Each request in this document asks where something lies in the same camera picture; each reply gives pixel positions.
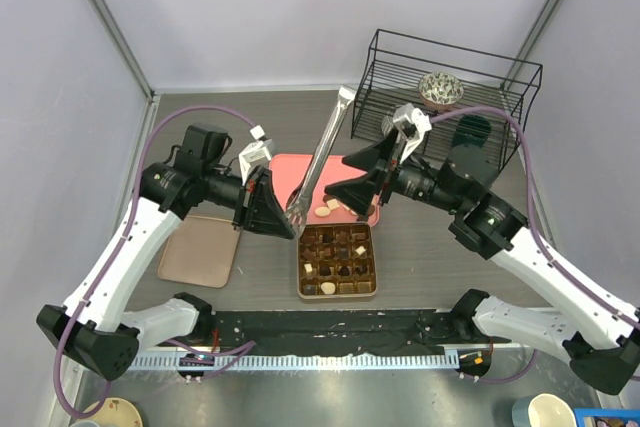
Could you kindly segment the metal tongs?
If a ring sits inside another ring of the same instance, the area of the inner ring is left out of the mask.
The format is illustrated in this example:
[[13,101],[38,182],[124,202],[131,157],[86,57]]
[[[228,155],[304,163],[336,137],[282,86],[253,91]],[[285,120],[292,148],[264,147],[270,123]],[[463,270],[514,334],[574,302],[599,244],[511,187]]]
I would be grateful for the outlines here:
[[306,227],[314,190],[344,123],[347,111],[353,104],[355,97],[356,91],[352,88],[345,85],[339,88],[336,104],[318,141],[307,170],[299,186],[292,192],[291,200],[287,204],[285,217],[290,222],[297,237],[302,235]]

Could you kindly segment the rose gold tin lid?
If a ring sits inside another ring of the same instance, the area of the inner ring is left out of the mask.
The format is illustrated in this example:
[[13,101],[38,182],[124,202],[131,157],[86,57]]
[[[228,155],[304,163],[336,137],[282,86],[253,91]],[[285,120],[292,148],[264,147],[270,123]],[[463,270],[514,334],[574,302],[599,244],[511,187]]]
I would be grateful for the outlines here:
[[223,288],[241,232],[229,220],[187,216],[168,238],[157,269],[161,280]]

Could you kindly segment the gold chocolate box with tray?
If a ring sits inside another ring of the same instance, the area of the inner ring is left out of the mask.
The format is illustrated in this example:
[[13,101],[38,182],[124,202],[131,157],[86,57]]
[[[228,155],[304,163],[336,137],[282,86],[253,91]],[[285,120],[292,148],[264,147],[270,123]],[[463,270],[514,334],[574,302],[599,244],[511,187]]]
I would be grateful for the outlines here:
[[[313,272],[306,274],[304,264]],[[331,276],[319,274],[322,266],[331,268]],[[297,244],[297,292],[305,300],[352,299],[370,297],[378,290],[376,259],[371,227],[362,222],[352,224],[309,225]],[[323,282],[336,285],[333,295],[325,295]],[[305,295],[304,286],[317,287],[315,295]]]

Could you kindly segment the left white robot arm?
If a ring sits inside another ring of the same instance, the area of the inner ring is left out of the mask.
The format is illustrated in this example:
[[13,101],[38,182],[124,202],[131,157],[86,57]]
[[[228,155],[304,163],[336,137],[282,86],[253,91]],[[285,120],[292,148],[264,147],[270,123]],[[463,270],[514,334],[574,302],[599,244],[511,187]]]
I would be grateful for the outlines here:
[[277,201],[267,168],[273,142],[261,126],[239,155],[240,175],[222,171],[230,140],[217,127],[187,128],[173,164],[141,173],[125,219],[82,284],[60,306],[46,305],[36,323],[58,353],[106,381],[122,376],[137,353],[177,338],[205,344],[213,332],[207,302],[179,293],[139,312],[125,307],[148,264],[189,211],[203,201],[230,208],[236,229],[292,240],[297,234]]

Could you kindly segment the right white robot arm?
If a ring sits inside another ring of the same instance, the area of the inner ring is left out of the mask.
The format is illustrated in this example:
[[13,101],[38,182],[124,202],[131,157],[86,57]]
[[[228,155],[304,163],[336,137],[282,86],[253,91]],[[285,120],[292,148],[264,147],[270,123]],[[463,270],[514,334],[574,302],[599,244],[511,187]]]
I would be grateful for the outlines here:
[[467,291],[451,311],[451,327],[465,342],[499,337],[524,343],[567,363],[573,373],[610,395],[638,377],[639,311],[607,292],[555,251],[533,220],[491,191],[498,171],[480,147],[455,146],[438,169],[400,163],[397,131],[343,158],[361,176],[325,186],[324,193],[365,216],[372,201],[399,194],[448,212],[455,240],[524,281],[556,308],[556,315]]

